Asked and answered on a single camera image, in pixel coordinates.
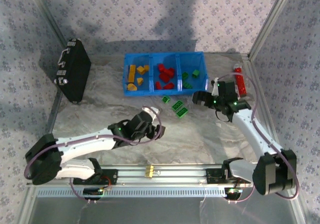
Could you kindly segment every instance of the yellow lego brick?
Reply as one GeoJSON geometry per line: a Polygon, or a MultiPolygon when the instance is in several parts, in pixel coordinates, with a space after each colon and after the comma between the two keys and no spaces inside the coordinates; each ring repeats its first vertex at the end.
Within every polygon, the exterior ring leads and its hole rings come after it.
{"type": "Polygon", "coordinates": [[[152,178],[152,176],[153,176],[153,172],[154,172],[154,169],[155,169],[155,167],[153,166],[153,165],[148,165],[147,167],[146,167],[146,173],[145,173],[145,177],[148,177],[148,178],[152,178]]]}
{"type": "Polygon", "coordinates": [[[127,89],[131,91],[135,91],[137,90],[137,87],[134,84],[130,83],[128,84],[127,89]]]}
{"type": "Polygon", "coordinates": [[[140,86],[144,82],[144,79],[143,78],[137,78],[136,81],[137,81],[138,85],[140,86]]]}
{"type": "Polygon", "coordinates": [[[141,75],[143,75],[143,74],[146,72],[145,69],[144,69],[144,67],[142,67],[142,66],[139,66],[136,70],[137,70],[138,73],[141,74],[141,75]]]}
{"type": "Polygon", "coordinates": [[[133,83],[135,81],[135,74],[129,73],[128,82],[133,83]]]}
{"type": "Polygon", "coordinates": [[[130,65],[130,70],[129,70],[129,74],[135,74],[136,70],[136,66],[135,65],[130,65]]]}

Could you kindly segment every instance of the red block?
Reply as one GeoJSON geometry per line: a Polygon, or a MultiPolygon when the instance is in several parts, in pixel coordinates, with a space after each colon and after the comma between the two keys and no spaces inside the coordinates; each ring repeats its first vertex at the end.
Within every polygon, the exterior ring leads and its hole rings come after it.
{"type": "Polygon", "coordinates": [[[159,74],[159,79],[161,79],[165,83],[168,83],[170,81],[170,77],[165,73],[159,74]]]}
{"type": "Polygon", "coordinates": [[[158,64],[158,70],[159,70],[160,72],[163,72],[163,71],[165,70],[164,64],[158,64]]]}
{"type": "Polygon", "coordinates": [[[174,88],[174,84],[172,82],[170,82],[169,84],[165,85],[163,87],[164,90],[172,90],[174,88]]]}
{"type": "MultiPolygon", "coordinates": [[[[234,69],[235,72],[237,73],[242,73],[241,67],[237,67],[234,69]]],[[[239,95],[240,97],[244,97],[247,95],[247,91],[246,91],[246,86],[245,86],[245,81],[244,81],[244,77],[242,75],[236,75],[235,76],[235,80],[236,80],[236,85],[238,86],[238,91],[239,91],[239,95]]]]}
{"type": "Polygon", "coordinates": [[[156,89],[156,90],[162,90],[162,87],[161,87],[161,84],[160,84],[159,81],[157,81],[155,85],[156,85],[156,86],[155,86],[155,89],[156,89]]]}
{"type": "Polygon", "coordinates": [[[170,69],[164,69],[164,73],[166,74],[166,75],[168,75],[170,78],[173,78],[174,76],[175,76],[175,73],[174,73],[175,71],[174,71],[174,69],[173,68],[170,68],[170,69]]]}

